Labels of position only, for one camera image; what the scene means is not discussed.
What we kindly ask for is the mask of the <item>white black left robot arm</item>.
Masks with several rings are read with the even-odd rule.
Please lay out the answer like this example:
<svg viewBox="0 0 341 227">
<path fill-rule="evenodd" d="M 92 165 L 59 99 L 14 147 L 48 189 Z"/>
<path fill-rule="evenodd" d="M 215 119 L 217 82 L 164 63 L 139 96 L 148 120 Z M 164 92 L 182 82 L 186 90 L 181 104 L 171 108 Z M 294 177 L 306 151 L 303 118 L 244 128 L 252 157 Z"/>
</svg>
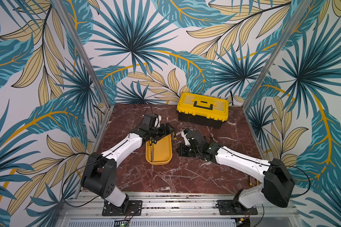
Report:
<svg viewBox="0 0 341 227">
<path fill-rule="evenodd" d="M 161 123 L 158 114 L 145 114 L 141 123 L 131 129 L 118 144 L 100 154 L 91 154 L 81 178 L 81 187 L 101 197 L 107 205 L 121 212 L 127 211 L 129 197 L 117 186 L 117 168 L 135 150 L 147 142 L 157 143 L 168 135 L 175 134 L 175 128 Z"/>
</svg>

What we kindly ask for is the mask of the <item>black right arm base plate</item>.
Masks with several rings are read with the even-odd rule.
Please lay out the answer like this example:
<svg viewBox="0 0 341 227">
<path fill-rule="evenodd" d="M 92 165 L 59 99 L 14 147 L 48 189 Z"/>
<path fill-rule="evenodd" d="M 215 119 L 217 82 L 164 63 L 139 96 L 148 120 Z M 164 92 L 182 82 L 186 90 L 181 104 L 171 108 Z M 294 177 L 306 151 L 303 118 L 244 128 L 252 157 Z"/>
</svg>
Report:
<svg viewBox="0 0 341 227">
<path fill-rule="evenodd" d="M 238 201 L 234 200 L 218 200 L 215 207 L 219 210 L 221 216 L 225 215 L 257 215 L 258 211 L 255 207 L 245 208 Z"/>
</svg>

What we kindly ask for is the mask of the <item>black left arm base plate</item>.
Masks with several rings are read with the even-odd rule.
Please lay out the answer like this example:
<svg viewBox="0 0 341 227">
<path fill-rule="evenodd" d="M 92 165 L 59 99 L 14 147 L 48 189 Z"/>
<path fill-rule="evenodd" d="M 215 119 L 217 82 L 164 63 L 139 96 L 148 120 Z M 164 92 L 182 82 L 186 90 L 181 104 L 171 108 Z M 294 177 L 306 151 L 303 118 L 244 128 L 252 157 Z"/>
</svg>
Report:
<svg viewBox="0 0 341 227">
<path fill-rule="evenodd" d="M 108 201 L 104 201 L 102 216 L 104 217 L 140 216 L 142 207 L 143 207 L 142 200 L 125 199 L 123 205 L 120 207 L 117 207 Z"/>
</svg>

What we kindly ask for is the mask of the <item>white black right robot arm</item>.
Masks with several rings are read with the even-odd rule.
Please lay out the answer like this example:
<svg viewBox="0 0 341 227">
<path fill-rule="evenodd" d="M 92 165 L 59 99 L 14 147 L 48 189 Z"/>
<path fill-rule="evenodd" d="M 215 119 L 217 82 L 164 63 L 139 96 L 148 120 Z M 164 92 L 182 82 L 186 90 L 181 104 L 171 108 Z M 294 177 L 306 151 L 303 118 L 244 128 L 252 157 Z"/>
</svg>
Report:
<svg viewBox="0 0 341 227">
<path fill-rule="evenodd" d="M 196 130 L 184 130 L 181 136 L 184 142 L 177 149 L 181 157 L 198 157 L 206 162 L 229 166 L 259 181 L 259 185 L 241 189 L 235 195 L 232 206 L 238 211 L 266 202 L 281 208 L 288 206 L 295 181 L 281 160 L 253 158 L 215 141 L 209 143 Z"/>
</svg>

